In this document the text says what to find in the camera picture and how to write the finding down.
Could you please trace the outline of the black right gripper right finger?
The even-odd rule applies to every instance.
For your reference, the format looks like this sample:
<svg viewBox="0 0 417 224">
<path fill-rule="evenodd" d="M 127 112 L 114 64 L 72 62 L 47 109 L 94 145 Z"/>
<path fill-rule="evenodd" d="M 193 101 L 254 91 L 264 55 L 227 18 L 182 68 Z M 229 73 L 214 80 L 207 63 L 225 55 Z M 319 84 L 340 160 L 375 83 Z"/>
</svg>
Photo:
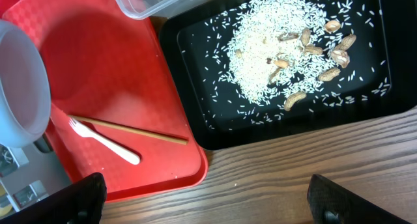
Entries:
<svg viewBox="0 0 417 224">
<path fill-rule="evenodd" d="M 311 177 L 307 200 L 313 221 L 319 224 L 409 223 L 322 175 Z"/>
</svg>

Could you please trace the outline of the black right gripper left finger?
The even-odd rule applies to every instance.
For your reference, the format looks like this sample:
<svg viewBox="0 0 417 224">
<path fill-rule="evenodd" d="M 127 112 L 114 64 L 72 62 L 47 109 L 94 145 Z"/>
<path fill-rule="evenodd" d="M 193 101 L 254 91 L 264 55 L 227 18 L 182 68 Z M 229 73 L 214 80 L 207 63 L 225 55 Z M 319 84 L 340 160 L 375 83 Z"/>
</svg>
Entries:
<svg viewBox="0 0 417 224">
<path fill-rule="evenodd" d="M 93 173 L 18 213 L 1 220 L 5 224 L 99 224 L 106 201 L 104 176 Z"/>
</svg>

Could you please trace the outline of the mint green bowl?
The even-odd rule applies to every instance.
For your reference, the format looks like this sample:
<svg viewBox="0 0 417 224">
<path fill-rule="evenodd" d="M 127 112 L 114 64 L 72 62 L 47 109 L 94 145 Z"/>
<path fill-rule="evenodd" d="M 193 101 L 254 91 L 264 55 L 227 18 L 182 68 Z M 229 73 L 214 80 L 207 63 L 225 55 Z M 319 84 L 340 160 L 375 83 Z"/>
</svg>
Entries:
<svg viewBox="0 0 417 224">
<path fill-rule="evenodd" d="M 1 20 L 1 144 L 21 148 L 46 131 L 51 94 L 43 60 L 32 40 Z"/>
</svg>

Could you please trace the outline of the grey plastic dishwasher rack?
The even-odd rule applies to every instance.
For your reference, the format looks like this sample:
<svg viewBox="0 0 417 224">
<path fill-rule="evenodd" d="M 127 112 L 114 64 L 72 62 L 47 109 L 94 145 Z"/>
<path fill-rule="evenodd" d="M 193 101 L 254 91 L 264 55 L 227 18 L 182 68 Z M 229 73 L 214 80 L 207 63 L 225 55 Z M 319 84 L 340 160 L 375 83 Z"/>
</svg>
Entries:
<svg viewBox="0 0 417 224">
<path fill-rule="evenodd" d="M 23 148 L 1 146 L 2 219 L 71 183 L 45 135 Z"/>
</svg>

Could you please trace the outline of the black waste tray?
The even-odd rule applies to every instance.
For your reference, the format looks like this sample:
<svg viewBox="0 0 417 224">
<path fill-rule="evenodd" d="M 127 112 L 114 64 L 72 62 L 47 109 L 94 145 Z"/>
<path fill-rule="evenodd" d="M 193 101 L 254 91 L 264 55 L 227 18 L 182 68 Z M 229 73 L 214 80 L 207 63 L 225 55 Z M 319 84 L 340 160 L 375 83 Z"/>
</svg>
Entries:
<svg viewBox="0 0 417 224">
<path fill-rule="evenodd" d="M 197 143 L 234 147 L 402 113 L 416 105 L 416 0 L 308 0 L 346 20 L 357 36 L 339 77 L 315 87 L 290 111 L 283 91 L 250 104 L 226 80 L 227 43 L 255 0 L 211 0 L 170 18 L 160 45 Z"/>
</svg>

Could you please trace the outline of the clear plastic waste bin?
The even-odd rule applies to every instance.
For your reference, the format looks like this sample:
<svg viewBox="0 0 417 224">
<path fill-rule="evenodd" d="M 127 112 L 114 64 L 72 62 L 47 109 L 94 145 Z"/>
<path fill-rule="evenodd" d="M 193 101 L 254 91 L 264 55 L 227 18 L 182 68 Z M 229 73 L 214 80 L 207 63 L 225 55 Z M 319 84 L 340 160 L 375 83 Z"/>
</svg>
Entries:
<svg viewBox="0 0 417 224">
<path fill-rule="evenodd" d="M 129 18 L 144 20 L 150 16 L 171 18 L 210 0 L 115 0 Z"/>
</svg>

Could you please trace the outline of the white plastic fork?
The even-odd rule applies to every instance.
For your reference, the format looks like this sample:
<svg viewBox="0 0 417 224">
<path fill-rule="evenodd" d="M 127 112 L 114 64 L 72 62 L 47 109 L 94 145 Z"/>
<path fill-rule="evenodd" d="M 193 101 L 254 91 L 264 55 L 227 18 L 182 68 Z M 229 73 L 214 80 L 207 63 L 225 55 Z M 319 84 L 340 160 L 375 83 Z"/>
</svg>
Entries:
<svg viewBox="0 0 417 224">
<path fill-rule="evenodd" d="M 76 119 L 70 118 L 69 125 L 79 136 L 84 138 L 93 138 L 97 140 L 98 142 L 102 143 L 108 149 L 110 149 L 111 151 L 113 151 L 122 159 L 126 160 L 132 165 L 139 165 L 139 163 L 141 162 L 140 157 L 136 153 L 118 145 L 117 143 L 114 143 L 113 141 L 105 138 L 104 136 L 101 136 L 100 134 L 94 132 L 93 130 L 82 124 L 81 122 L 77 121 Z"/>
</svg>

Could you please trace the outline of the wooden chopstick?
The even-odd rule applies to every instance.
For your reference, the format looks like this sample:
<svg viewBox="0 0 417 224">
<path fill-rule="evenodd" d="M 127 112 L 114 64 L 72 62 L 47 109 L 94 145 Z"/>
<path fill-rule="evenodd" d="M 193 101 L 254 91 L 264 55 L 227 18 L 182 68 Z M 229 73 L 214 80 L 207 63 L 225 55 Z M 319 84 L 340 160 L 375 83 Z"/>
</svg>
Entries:
<svg viewBox="0 0 417 224">
<path fill-rule="evenodd" d="M 78 120 L 78 121 L 88 122 L 88 123 L 96 124 L 96 125 L 99 125 L 99 126 L 105 126 L 105 127 L 108 127 L 108 128 L 112 128 L 112 129 L 115 129 L 115 130 L 121 130 L 121 131 L 124 131 L 124 132 L 135 133 L 135 134 L 138 134 L 138 135 L 143 135 L 143 136 L 146 136 L 146 137 L 160 139 L 160 140 L 163 140 L 163 141 L 169 141 L 169 142 L 177 143 L 177 144 L 180 144 L 180 145 L 187 145 L 188 144 L 187 139 L 183 139 L 183 138 L 180 138 L 180 137 L 175 137 L 175 136 L 172 136 L 172 135 L 167 135 L 167 134 L 157 133 L 157 132 L 151 132 L 151 131 L 148 131 L 148 130 L 141 130 L 141 129 L 138 129 L 138 128 L 123 126 L 121 124 L 115 124 L 115 123 L 106 122 L 106 121 L 103 121 L 103 120 L 90 119 L 90 118 L 87 118 L 87 117 L 80 117 L 80 116 L 75 116 L 75 115 L 69 115 L 69 117 L 71 117 L 75 120 Z"/>
</svg>

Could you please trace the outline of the peanut shell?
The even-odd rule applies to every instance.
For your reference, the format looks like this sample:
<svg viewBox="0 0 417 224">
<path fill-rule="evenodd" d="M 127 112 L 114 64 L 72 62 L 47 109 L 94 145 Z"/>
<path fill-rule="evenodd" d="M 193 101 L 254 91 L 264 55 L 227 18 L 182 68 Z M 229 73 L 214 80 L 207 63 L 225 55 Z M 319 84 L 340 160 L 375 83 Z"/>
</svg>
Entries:
<svg viewBox="0 0 417 224">
<path fill-rule="evenodd" d="M 313 46 L 313 45 L 307 45 L 304 48 L 304 55 L 322 55 L 323 54 L 323 49 L 317 46 Z"/>
<path fill-rule="evenodd" d="M 331 52 L 331 58 L 342 68 L 346 68 L 350 63 L 350 57 L 346 51 L 335 49 Z"/>
<path fill-rule="evenodd" d="M 334 33 L 340 28 L 341 28 L 341 24 L 337 20 L 330 20 L 324 26 L 324 29 L 327 33 Z"/>
<path fill-rule="evenodd" d="M 303 100 L 307 94 L 305 92 L 296 92 L 290 96 L 287 97 L 285 103 L 284 103 L 284 110 L 290 111 L 291 108 L 299 101 Z"/>
<path fill-rule="evenodd" d="M 336 50 L 347 51 L 356 41 L 356 35 L 350 34 L 342 39 L 342 41 L 334 48 Z"/>
<path fill-rule="evenodd" d="M 332 81 L 335 77 L 339 76 L 341 70 L 339 68 L 331 68 L 319 75 L 318 79 L 322 82 Z"/>
<path fill-rule="evenodd" d="M 302 30 L 301 42 L 304 47 L 306 47 L 310 42 L 311 31 L 307 27 Z"/>
</svg>

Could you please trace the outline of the red plastic tray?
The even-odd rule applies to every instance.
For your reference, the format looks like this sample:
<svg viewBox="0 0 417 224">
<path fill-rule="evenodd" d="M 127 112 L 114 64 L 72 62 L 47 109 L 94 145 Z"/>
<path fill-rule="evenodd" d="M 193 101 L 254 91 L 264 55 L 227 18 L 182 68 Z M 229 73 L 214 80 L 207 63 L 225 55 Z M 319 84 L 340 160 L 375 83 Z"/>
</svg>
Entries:
<svg viewBox="0 0 417 224">
<path fill-rule="evenodd" d="M 104 175 L 108 202 L 196 186 L 208 161 L 195 142 L 150 20 L 115 0 L 1 0 L 1 18 L 33 41 L 51 90 L 46 137 L 73 181 Z M 180 145 L 81 122 L 136 153 L 132 165 L 69 125 L 75 115 L 188 140 Z"/>
</svg>

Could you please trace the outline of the pile of white rice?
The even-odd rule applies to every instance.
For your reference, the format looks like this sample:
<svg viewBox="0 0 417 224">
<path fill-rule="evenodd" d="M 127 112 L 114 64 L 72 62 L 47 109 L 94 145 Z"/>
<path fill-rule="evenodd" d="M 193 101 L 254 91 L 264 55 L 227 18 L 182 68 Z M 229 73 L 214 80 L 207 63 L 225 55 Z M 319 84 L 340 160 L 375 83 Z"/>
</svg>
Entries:
<svg viewBox="0 0 417 224">
<path fill-rule="evenodd" d="M 330 20 L 340 22 L 341 28 L 327 33 L 324 26 Z M 283 91 L 284 108 L 288 96 L 296 92 L 308 96 L 315 87 L 330 82 L 319 81 L 323 72 L 331 68 L 342 72 L 344 68 L 330 54 L 348 36 L 341 34 L 345 24 L 346 20 L 329 16 L 322 4 L 308 0 L 250 2 L 227 43 L 226 80 L 238 85 L 250 104 L 259 106 Z M 322 55 L 304 55 L 300 37 L 306 27 L 311 31 L 308 45 L 322 48 Z"/>
</svg>

